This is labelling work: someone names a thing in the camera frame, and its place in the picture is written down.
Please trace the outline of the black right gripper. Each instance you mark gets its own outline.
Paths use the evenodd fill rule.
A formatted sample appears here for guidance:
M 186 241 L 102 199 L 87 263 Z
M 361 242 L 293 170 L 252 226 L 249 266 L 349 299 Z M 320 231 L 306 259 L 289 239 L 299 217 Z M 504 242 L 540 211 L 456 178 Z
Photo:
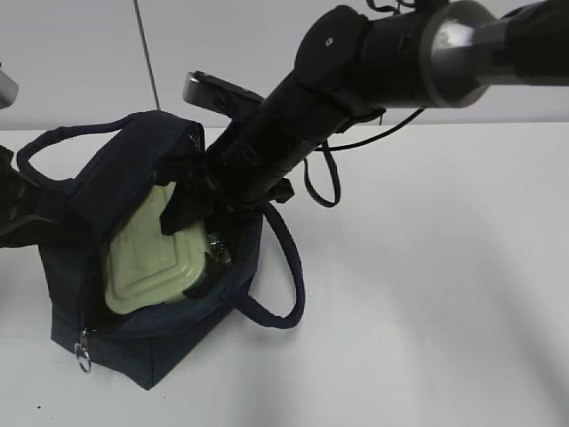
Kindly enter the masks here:
M 190 138 L 176 142 L 157 161 L 157 184 L 174 183 L 160 215 L 162 233 L 271 201 L 283 204 L 294 195 L 286 175 L 295 165 L 296 140 L 286 133 L 223 133 L 209 149 Z

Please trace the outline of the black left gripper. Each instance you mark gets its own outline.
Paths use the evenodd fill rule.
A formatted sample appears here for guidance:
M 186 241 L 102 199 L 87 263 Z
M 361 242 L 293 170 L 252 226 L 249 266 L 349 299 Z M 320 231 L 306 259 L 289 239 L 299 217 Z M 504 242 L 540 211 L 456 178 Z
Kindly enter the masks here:
M 68 198 L 15 170 L 13 157 L 1 148 L 1 246 L 73 246 L 76 217 Z

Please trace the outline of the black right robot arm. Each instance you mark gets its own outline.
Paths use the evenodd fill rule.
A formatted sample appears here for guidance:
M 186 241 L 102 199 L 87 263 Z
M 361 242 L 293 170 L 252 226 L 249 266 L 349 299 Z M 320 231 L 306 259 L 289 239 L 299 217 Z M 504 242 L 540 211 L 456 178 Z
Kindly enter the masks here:
M 309 29 L 292 71 L 267 97 L 201 71 L 188 75 L 185 101 L 230 123 L 177 178 L 162 232 L 285 201 L 292 194 L 285 176 L 297 164 L 387 109 L 462 109 L 493 85 L 567 83 L 565 1 L 501 18 L 475 1 L 417 1 L 379 20 L 337 6 Z

